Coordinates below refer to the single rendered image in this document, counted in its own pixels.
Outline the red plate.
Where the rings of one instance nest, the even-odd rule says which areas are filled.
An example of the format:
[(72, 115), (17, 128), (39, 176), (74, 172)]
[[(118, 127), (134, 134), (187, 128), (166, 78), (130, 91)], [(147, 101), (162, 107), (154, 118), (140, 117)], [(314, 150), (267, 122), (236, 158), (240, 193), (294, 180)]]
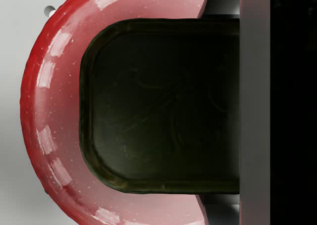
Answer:
[(80, 61), (105, 27), (130, 18), (198, 18), (206, 0), (67, 0), (48, 19), (21, 84), (20, 120), (44, 190), (79, 225), (209, 225), (195, 195), (113, 190), (87, 168), (79, 146)]

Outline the flat-sided can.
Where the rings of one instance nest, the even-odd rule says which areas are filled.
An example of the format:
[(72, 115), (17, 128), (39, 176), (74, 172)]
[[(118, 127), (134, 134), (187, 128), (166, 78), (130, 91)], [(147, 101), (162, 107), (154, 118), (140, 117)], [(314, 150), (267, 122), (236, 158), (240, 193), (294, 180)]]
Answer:
[(135, 18), (101, 30), (79, 75), (79, 144), (104, 185), (238, 194), (238, 19)]

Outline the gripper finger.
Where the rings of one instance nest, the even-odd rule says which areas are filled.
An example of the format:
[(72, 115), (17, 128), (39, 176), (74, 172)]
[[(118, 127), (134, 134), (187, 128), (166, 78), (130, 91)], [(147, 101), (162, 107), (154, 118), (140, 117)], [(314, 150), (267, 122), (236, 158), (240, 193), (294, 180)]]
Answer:
[(198, 18), (239, 19), (240, 0), (204, 0)]
[(206, 225), (239, 225), (239, 194), (199, 194), (198, 203)]

